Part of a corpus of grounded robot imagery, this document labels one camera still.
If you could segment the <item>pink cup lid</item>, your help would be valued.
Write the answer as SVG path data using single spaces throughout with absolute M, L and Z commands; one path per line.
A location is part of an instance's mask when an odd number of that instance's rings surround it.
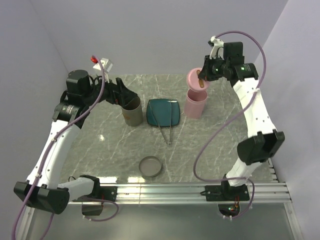
M 200 80 L 198 78 L 198 74 L 201 72 L 201 70 L 201 67 L 193 68 L 188 72 L 186 77 L 187 86 L 195 92 L 204 92 L 210 86 L 210 82 Z

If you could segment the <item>grey plastic cup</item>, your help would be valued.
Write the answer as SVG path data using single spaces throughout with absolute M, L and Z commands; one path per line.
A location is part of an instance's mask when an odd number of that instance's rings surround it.
M 127 106 L 121 108 L 125 123 L 137 127 L 143 123 L 142 103 L 139 97 L 134 98 Z

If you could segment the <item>pink plastic cup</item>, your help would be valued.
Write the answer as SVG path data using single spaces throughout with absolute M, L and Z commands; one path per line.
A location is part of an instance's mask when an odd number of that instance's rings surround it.
M 205 104 L 208 98 L 206 91 L 196 92 L 189 89 L 186 94 L 186 100 L 184 104 L 184 114 L 191 119 L 199 119 L 205 108 Z

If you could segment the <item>metal food tongs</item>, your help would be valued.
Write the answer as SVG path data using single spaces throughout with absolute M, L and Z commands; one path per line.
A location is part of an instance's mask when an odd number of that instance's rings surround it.
M 157 127 L 165 141 L 170 146 L 172 142 L 173 107 L 170 99 L 151 99 L 147 105 L 147 123 Z

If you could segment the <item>grey cup lid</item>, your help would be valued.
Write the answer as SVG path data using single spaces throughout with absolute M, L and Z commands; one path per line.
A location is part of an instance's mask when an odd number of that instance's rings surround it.
M 160 174 L 162 162 L 156 156 L 146 156 L 139 162 L 138 169 L 144 178 L 153 178 Z

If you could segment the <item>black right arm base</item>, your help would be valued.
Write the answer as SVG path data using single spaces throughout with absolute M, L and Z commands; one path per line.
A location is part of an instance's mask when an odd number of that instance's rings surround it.
M 207 202 L 231 202 L 231 201 L 249 201 L 249 190 L 245 184 L 241 186 L 230 186 L 228 182 L 222 182 L 220 185 L 206 185 L 200 192 L 205 196 Z

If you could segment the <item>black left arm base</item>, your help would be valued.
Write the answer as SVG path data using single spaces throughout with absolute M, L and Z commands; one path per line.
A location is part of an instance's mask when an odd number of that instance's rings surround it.
M 103 213 L 103 210 L 107 210 L 107 204 L 115 207 L 115 212 L 107 219 L 111 219 L 119 212 L 119 205 L 116 203 L 118 188 L 116 186 L 103 186 L 96 195 L 89 194 L 81 198 L 81 202 L 97 202 L 97 204 L 83 203 L 81 205 L 82 215 L 90 219 L 91 217 L 98 217 Z

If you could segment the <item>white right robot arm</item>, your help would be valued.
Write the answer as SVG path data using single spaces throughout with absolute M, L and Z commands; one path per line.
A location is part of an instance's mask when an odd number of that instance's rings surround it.
M 285 134 L 277 130 L 268 114 L 257 69 L 253 63 L 245 63 L 243 43 L 212 39 L 209 45 L 211 53 L 205 56 L 199 77 L 205 81 L 226 78 L 240 101 L 247 125 L 247 139 L 237 145 L 238 159 L 224 176 L 228 183 L 220 188 L 222 197 L 232 200 L 255 169 L 275 155 Z

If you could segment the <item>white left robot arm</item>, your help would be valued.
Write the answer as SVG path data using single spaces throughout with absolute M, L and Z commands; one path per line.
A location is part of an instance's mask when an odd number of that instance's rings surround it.
M 103 76 L 92 78 L 85 70 L 74 70 L 66 79 L 66 90 L 52 116 L 50 134 L 34 169 L 24 182 L 16 182 L 13 191 L 26 206 L 59 215 L 70 201 L 85 196 L 96 201 L 101 196 L 97 177 L 81 175 L 75 183 L 59 183 L 62 167 L 71 145 L 95 102 L 107 101 L 121 107 L 137 98 L 122 79 L 116 82 Z

